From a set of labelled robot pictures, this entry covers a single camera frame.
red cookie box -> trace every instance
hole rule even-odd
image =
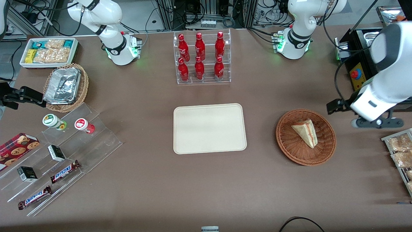
[[[40,145],[36,137],[19,133],[0,146],[0,171]]]

wicker basket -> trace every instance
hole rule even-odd
[[[58,111],[61,113],[67,113],[79,107],[84,102],[84,99],[86,98],[87,88],[89,87],[89,78],[87,77],[87,73],[78,64],[69,64],[69,65],[65,65],[62,67],[58,67],[57,69],[68,69],[68,68],[77,68],[82,72],[82,75],[80,77],[79,90],[77,92],[77,100],[72,105],[52,105],[52,104],[47,103],[46,107],[50,110]],[[52,74],[50,74],[49,77],[47,78],[46,84],[44,85],[44,88],[43,88],[43,94],[46,93],[51,76]]]
[[[310,148],[292,129],[291,125],[311,119],[318,144]],[[284,114],[276,126],[276,140],[285,155],[298,164],[315,166],[330,159],[336,149],[336,136],[332,126],[320,114],[308,109],[296,109]]]

clear acrylic shelf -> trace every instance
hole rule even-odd
[[[223,65],[225,68],[223,69],[223,79],[221,81],[215,80],[215,42],[217,39],[218,32],[223,32],[223,40],[225,41],[225,55],[223,56]],[[179,33],[173,34],[173,50],[174,50],[174,57],[175,57],[175,66],[176,66],[176,80],[178,84],[202,84],[202,83],[229,83],[232,80],[232,73],[231,73],[231,38],[230,38],[230,30],[205,30],[202,32],[202,38],[205,42],[206,47],[206,59],[203,61],[205,66],[205,77],[203,80],[198,80],[196,78],[196,72],[194,69],[194,65],[196,63],[196,50],[194,45],[196,43],[196,34],[193,31],[184,31]],[[179,40],[177,36],[179,34],[183,34],[185,36],[185,41],[189,46],[189,55],[190,61],[186,62],[186,65],[189,69],[189,81],[182,82],[179,70],[178,70],[178,59],[180,57],[179,54]]]
[[[79,118],[87,119],[96,127],[92,134],[86,134],[74,128],[74,123]],[[99,119],[98,113],[83,103],[80,107],[68,113],[62,118],[67,122],[67,128],[58,131],[48,128],[38,138],[41,142],[39,148],[23,157],[22,161],[16,162],[13,167],[0,179],[1,195],[8,199],[8,202],[17,205],[30,196],[42,191],[50,185],[52,195],[45,196],[41,200],[32,203],[26,209],[27,216],[35,216],[66,189],[73,185],[82,176],[90,172],[101,161],[109,156],[113,151],[122,145],[116,135],[106,128]],[[47,147],[50,144],[61,148],[66,159],[63,162],[53,160]],[[66,177],[52,184],[50,177],[78,160],[81,167],[69,173]],[[38,177],[35,182],[23,182],[17,173],[20,166],[32,167]]]

beige tray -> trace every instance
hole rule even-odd
[[[242,151],[246,148],[242,106],[178,107],[173,113],[173,150],[177,154]]]

brown table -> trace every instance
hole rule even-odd
[[[329,28],[342,36],[348,26]],[[127,66],[107,59],[98,37],[78,37],[78,63],[90,78],[86,103],[124,144],[35,217],[0,201],[0,231],[196,232],[218,225],[222,232],[272,232],[298,215],[329,232],[411,231],[412,206],[396,204],[409,199],[407,190],[380,141],[400,129],[359,130],[350,126],[350,112],[327,116],[325,104],[337,98],[337,63],[321,28],[295,61],[247,30],[232,30],[232,83],[212,86],[176,84],[172,35],[150,34],[141,59]],[[49,73],[21,69],[16,86],[42,90]],[[348,97],[344,69],[339,83]],[[242,105],[247,148],[175,154],[173,110],[223,103]],[[275,142],[278,119],[297,108],[326,116],[336,132],[336,152],[321,166],[293,163]],[[47,113],[31,104],[8,109],[0,142],[38,134]],[[403,129],[412,127],[409,113],[396,116],[405,120]],[[293,230],[317,231],[296,221],[284,231]]]

